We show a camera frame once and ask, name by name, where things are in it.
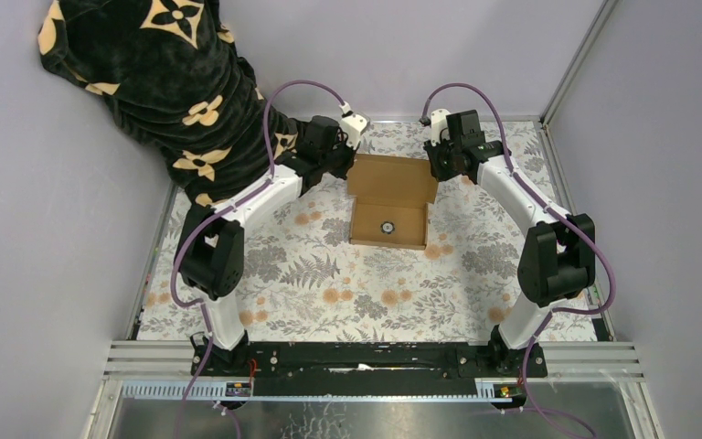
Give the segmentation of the brown cardboard box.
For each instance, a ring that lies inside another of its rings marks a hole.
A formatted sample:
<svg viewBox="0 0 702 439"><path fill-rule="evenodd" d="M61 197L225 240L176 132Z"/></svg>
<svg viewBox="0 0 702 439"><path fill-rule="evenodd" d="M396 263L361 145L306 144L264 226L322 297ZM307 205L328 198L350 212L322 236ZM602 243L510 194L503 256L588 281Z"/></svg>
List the brown cardboard box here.
<svg viewBox="0 0 702 439"><path fill-rule="evenodd" d="M347 174L354 199L349 242L423 250L438 181L425 159L359 154Z"/></svg>

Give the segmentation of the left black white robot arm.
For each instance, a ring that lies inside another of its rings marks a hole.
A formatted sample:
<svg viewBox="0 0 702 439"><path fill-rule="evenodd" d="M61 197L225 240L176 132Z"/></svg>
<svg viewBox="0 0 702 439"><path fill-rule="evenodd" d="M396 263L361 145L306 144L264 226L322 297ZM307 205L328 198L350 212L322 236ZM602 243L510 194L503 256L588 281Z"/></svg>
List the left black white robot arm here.
<svg viewBox="0 0 702 439"><path fill-rule="evenodd" d="M188 213L175 257L177 272L202 300L209 343L215 347L211 361L224 375L239 374L247 363L239 345L246 330L235 297L247 235L325 175L346 179L369 125L355 112L338 121L315 116L295 147L275 159L273 170L219 206Z"/></svg>

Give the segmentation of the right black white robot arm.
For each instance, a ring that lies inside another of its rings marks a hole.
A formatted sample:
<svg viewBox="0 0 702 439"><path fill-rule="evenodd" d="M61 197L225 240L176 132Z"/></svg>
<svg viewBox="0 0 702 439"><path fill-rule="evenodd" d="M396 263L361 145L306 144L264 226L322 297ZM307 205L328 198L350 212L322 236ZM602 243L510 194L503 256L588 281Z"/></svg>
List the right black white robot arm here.
<svg viewBox="0 0 702 439"><path fill-rule="evenodd" d="M493 197L525 236L517 267L520 296L493 331L489 368L509 377L524 364L524 348L555 310L595 280L592 219L552 202L523 173L505 140L489 141L475 110L435 110L420 119L431 130L424 150L440 182L466 176Z"/></svg>

